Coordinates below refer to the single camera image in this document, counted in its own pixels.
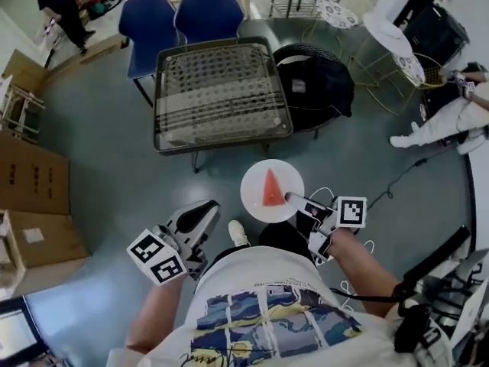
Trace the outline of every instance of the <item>black cable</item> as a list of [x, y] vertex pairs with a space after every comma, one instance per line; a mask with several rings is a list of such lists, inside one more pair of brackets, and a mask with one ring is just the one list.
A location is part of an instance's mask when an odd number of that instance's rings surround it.
[[371, 202], [371, 204], [367, 207], [367, 210], [370, 210], [384, 196], [387, 196], [387, 197], [389, 197], [392, 200], [394, 198], [394, 194], [390, 191], [390, 189], [395, 184], [397, 184], [406, 174], [408, 174], [413, 168], [419, 167], [419, 166], [422, 166], [425, 163], [428, 163], [432, 159], [437, 158], [438, 156], [443, 155], [445, 152], [450, 151], [450, 149], [451, 148], [447, 148], [447, 149], [445, 149], [443, 151], [440, 151], [438, 154], [434, 154], [434, 155], [432, 155], [430, 157], [419, 159], [418, 161], [414, 162], [404, 172], [402, 172], [401, 174], [399, 174], [399, 177], [397, 177], [395, 180], [393, 180], [392, 182], [390, 182], [387, 185], [387, 189], [384, 192], [382, 192], [379, 196], [377, 196], [377, 198], [374, 201]]

